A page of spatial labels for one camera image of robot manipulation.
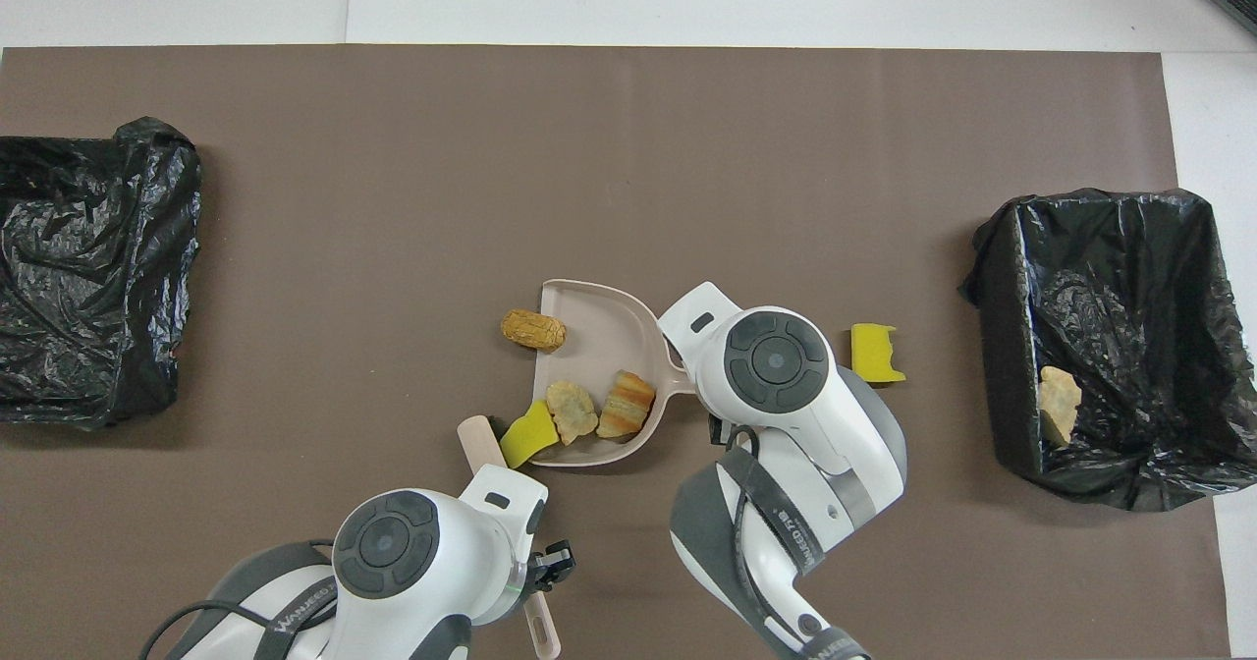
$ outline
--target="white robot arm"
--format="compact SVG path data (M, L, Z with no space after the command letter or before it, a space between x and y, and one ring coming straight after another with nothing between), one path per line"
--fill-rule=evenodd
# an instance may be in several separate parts
M867 657L793 582L903 495L899 424L794 312L740 309L704 283L659 324L713 415L713 441L729 445L678 492L681 561L782 659ZM749 445L733 446L739 431Z
M463 660L473 626L569 575L566 541L532 552L547 494L488 465L458 498L377 495L341 525L331 559L298 543L234 567L167 657Z

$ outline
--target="sponge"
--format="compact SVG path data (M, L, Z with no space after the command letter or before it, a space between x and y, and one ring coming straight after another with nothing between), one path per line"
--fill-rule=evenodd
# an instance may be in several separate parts
M851 327L851 368L865 382L887 383L906 381L908 376L890 366L890 332L895 327L854 324Z
M502 435L502 441L498 444L502 446L507 465L512 469L519 468L548 445L558 444L558 431L554 430L554 420L551 419L546 401L533 402L523 417L517 419L507 434Z

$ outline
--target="bread piece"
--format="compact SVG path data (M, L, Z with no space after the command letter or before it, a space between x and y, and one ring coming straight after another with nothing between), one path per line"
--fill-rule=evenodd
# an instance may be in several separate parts
M1070 444L1073 436L1073 424L1079 419L1079 405L1082 405L1082 388L1073 375L1043 366L1040 371L1038 409L1043 422L1043 439L1056 446Z
M558 381L546 388L546 406L554 417L558 439L567 446L598 426L593 399L578 383Z
M598 417L598 436L613 439L641 431L655 402L655 387L628 371L616 373L616 382L607 392Z
M551 352L563 346L567 327L562 321L547 314L512 309L502 319L502 334L519 346Z

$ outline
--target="brown tabletop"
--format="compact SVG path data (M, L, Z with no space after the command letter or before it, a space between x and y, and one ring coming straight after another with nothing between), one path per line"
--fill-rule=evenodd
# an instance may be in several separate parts
M831 341L899 328L881 391L909 487L799 582L882 659L1227 655L1207 502L1131 514L994 461L955 293L1003 200L1175 186L1154 55L561 47L6 50L0 133L166 119L205 160L180 399L85 434L0 430L6 657L128 657L255 551L469 480L455 425L528 406L498 321L547 278L661 312L700 280ZM672 552L716 458L694 399L631 458L525 466L564 657L767 657ZM528 657L518 617L473 657Z

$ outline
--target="black plastic bag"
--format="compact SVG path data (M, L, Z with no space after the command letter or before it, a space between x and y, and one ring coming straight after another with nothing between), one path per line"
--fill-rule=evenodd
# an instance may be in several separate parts
M1170 510L1257 480L1257 395L1213 209L1188 191L1014 199L973 238L996 455L1063 498ZM1068 445L1038 373L1072 373Z
M160 119L0 137L0 422L98 429L175 401L200 186Z

